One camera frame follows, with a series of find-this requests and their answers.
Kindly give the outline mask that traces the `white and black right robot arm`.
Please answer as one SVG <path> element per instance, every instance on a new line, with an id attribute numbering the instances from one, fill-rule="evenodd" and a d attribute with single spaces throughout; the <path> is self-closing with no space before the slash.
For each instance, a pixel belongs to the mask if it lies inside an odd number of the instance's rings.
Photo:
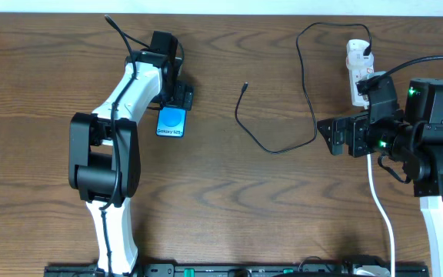
<path id="1" fill-rule="evenodd" d="M 402 181 L 420 199 L 432 274 L 443 276 L 443 80 L 413 78 L 404 109 L 390 77 L 371 82 L 367 110 L 321 120 L 317 128 L 333 155 L 347 145 L 355 158 L 377 152 L 402 164 Z"/>

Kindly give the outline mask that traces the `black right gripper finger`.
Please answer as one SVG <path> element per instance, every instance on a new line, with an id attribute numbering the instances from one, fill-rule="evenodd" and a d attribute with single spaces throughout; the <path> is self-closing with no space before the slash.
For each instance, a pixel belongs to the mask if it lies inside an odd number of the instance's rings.
<path id="1" fill-rule="evenodd" d="M 341 155 L 343 153 L 343 145 L 345 142 L 345 133 L 344 132 L 335 132 L 330 137 L 330 145 L 329 150 L 332 155 Z"/>
<path id="2" fill-rule="evenodd" d="M 317 122 L 318 130 L 322 135 L 332 135 L 340 130 L 346 130 L 346 118 L 328 118 Z"/>

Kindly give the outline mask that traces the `blue screen Galaxy smartphone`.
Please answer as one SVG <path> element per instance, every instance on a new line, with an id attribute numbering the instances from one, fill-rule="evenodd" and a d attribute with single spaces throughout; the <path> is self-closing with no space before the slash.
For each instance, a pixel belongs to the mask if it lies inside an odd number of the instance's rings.
<path id="1" fill-rule="evenodd" d="M 184 136 L 187 112 L 180 108 L 164 107 L 158 113 L 156 135 L 181 138 Z"/>

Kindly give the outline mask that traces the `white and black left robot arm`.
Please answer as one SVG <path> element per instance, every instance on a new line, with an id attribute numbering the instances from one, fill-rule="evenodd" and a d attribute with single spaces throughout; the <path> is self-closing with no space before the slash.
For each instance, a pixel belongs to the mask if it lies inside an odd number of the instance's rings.
<path id="1" fill-rule="evenodd" d="M 194 89 L 178 80 L 183 61 L 174 54 L 133 53 L 110 96 L 92 112 L 72 117 L 68 181 L 94 220 L 97 275 L 128 276 L 135 270 L 131 199 L 141 175 L 138 124 L 152 104 L 178 112 L 179 125 L 185 124 Z"/>

